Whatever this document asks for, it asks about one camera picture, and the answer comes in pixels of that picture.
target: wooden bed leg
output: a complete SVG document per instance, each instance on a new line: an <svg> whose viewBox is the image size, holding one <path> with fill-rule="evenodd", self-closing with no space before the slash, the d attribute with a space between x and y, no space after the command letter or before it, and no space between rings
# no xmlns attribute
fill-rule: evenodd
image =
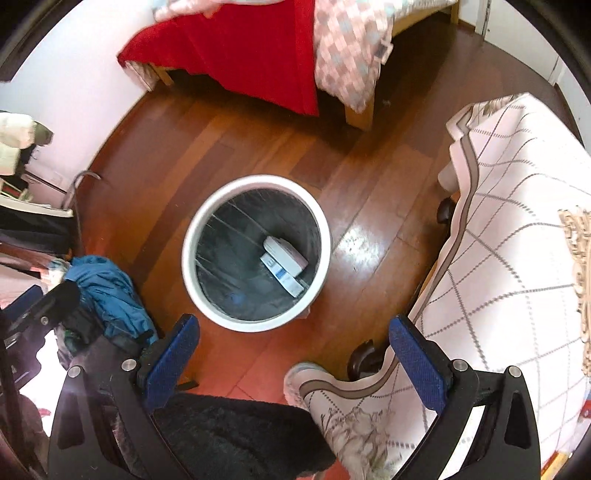
<svg viewBox="0 0 591 480"><path fill-rule="evenodd" d="M452 24L457 25L460 22L460 2L452 5Z"/></svg>
<svg viewBox="0 0 591 480"><path fill-rule="evenodd" d="M369 99L367 107L361 113L356 113L350 107L345 106L345 118L349 125L369 132L374 122L374 97Z"/></svg>
<svg viewBox="0 0 591 480"><path fill-rule="evenodd" d="M174 85L174 80L170 77L170 75L168 74L168 72L166 71L165 68L163 68L163 67L157 67L153 63L151 63L150 65L154 69L154 71L156 72L156 74L160 77L160 80L162 80L162 82L167 87L171 87L172 85Z"/></svg>

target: trash bag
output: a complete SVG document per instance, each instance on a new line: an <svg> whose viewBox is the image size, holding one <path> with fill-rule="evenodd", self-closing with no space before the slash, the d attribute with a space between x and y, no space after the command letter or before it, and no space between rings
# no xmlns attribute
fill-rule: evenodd
<svg viewBox="0 0 591 480"><path fill-rule="evenodd" d="M262 263L268 236L283 238L308 261L292 297ZM204 295L226 315L267 320L293 307L309 288L320 256L320 231L307 206L275 189L238 194L207 221L197 243L195 265Z"/></svg>

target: wooden floor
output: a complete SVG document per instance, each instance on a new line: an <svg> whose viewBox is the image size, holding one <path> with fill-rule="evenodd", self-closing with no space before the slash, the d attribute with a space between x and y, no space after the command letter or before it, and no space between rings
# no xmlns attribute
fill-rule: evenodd
<svg viewBox="0 0 591 480"><path fill-rule="evenodd" d="M547 82L442 15L395 39L369 133L345 125L342 105L323 93L320 118L306 118L177 75L173 88L145 97L96 159L103 181L88 181L80 196L86 251L131 275L163 330L197 313L202 338L187 375L200 393L278 402L283 375L302 360L345 378L351 351L385 338L441 248L435 215L446 194L436 179L449 160L446 121L469 102L525 91L566 121ZM246 334L196 311L180 251L203 201L252 173L288 177L312 193L333 255L307 319Z"/></svg>

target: white box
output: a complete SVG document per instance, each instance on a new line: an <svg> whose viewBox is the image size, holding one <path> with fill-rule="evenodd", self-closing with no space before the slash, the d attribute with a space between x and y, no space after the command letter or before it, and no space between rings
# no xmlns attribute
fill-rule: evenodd
<svg viewBox="0 0 591 480"><path fill-rule="evenodd" d="M308 265L308 261L293 245L282 238L268 236L263 242L263 247L294 278Z"/></svg>
<svg viewBox="0 0 591 480"><path fill-rule="evenodd" d="M292 297L296 298L304 291L304 287L294 277L289 275L287 270L279 265L272 256L264 254L261 257L261 261Z"/></svg>

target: trash can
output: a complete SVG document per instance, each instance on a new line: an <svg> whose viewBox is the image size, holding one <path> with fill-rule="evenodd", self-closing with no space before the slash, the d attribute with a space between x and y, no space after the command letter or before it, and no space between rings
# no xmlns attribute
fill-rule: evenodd
<svg viewBox="0 0 591 480"><path fill-rule="evenodd" d="M268 236L289 242L308 262L296 298L261 261ZM291 180L253 175L211 195L185 235L183 280L210 320L238 332L277 328L309 307L329 268L330 229L320 205Z"/></svg>

